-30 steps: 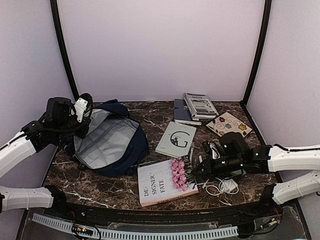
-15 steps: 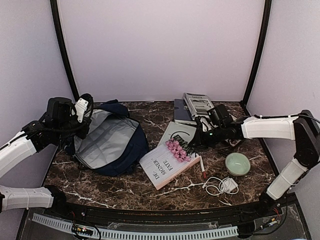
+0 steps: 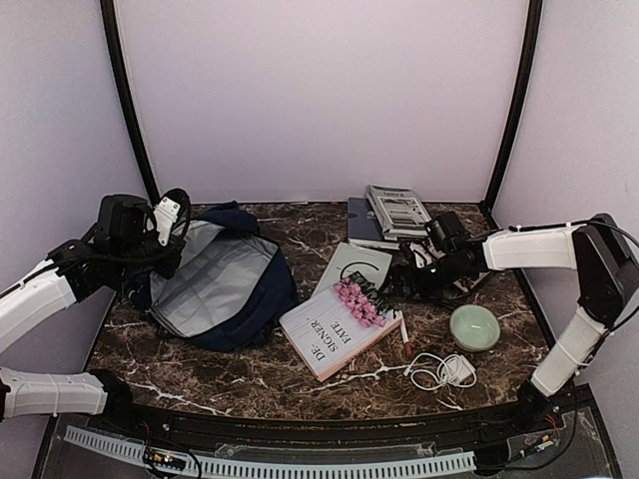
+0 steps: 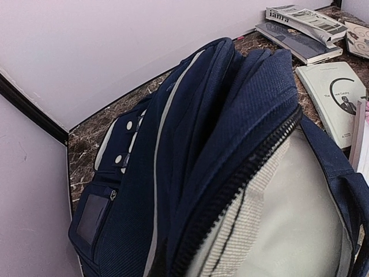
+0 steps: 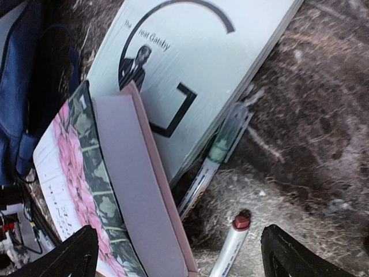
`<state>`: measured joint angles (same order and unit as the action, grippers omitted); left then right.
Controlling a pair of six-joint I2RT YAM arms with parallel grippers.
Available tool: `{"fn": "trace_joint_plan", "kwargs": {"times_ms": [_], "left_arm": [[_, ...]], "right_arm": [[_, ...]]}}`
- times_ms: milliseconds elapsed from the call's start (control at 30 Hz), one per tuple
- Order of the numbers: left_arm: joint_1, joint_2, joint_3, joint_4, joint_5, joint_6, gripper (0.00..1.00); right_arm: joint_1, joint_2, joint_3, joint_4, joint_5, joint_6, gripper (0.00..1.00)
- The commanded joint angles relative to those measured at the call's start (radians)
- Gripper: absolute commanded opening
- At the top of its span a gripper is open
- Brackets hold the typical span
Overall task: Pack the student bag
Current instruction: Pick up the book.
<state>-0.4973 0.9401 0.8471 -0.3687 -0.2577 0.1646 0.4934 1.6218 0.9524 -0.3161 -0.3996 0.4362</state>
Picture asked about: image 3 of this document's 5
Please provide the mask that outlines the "grey ianra magazine book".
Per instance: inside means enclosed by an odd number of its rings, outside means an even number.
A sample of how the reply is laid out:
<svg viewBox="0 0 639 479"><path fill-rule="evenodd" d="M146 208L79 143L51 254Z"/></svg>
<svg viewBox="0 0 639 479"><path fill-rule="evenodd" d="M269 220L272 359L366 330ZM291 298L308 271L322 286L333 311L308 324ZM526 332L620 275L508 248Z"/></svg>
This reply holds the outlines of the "grey ianra magazine book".
<svg viewBox="0 0 639 479"><path fill-rule="evenodd" d="M365 196L386 240L427 236L431 215L413 190L368 185Z"/></svg>

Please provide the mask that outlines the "navy blue student backpack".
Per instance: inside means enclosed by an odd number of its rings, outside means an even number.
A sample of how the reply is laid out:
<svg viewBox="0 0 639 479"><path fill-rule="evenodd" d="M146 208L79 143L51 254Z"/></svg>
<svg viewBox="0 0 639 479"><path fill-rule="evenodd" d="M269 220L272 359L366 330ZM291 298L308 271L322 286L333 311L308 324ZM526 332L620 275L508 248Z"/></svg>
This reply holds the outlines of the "navy blue student backpack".
<svg viewBox="0 0 639 479"><path fill-rule="evenodd" d="M280 246L261 234L255 215L229 202L191 220L172 278L143 274L128 299L171 335L230 352L264 345L299 294Z"/></svg>

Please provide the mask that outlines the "white designer fate book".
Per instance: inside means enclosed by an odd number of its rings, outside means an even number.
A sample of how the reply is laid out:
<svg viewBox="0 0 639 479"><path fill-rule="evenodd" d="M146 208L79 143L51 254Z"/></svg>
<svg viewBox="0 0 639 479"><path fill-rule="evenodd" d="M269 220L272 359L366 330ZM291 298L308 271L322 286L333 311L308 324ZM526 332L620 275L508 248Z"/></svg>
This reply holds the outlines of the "white designer fate book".
<svg viewBox="0 0 639 479"><path fill-rule="evenodd" d="M402 321L402 311L354 272L287 312L280 326L314 377L324 382Z"/></svg>

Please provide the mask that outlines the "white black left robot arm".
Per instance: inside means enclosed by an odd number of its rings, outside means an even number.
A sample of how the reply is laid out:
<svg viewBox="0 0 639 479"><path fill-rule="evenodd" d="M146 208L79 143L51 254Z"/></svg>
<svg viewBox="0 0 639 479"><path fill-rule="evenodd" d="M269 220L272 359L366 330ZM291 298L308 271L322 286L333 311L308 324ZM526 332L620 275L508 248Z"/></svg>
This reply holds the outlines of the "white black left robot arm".
<svg viewBox="0 0 639 479"><path fill-rule="evenodd" d="M1 293L1 348L7 350L54 314L102 288L124 293L154 272L172 277L186 245L191 201L182 189L155 206L132 195L101 200L96 222L80 239L51 250ZM130 387L106 369L77 374L1 370L1 417L65 413L101 415L120 435L141 426Z"/></svg>

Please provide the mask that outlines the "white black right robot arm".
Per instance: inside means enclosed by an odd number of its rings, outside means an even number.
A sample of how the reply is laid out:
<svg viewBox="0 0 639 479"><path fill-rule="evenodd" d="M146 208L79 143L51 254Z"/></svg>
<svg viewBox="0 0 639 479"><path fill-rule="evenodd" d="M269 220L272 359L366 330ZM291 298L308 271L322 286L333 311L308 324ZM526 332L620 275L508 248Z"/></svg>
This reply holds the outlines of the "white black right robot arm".
<svg viewBox="0 0 639 479"><path fill-rule="evenodd" d="M574 316L543 361L517 391L509 423L533 431L548 415L553 396L590 365L604 341L631 318L625 309L638 290L637 240L608 214L572 223L510 227L472 235L454 212L428 222L426 236L438 256L419 265L407 242L405 261L392 266L382 285L391 297L427 301L455 281L489 271L566 269L576 272Z"/></svg>

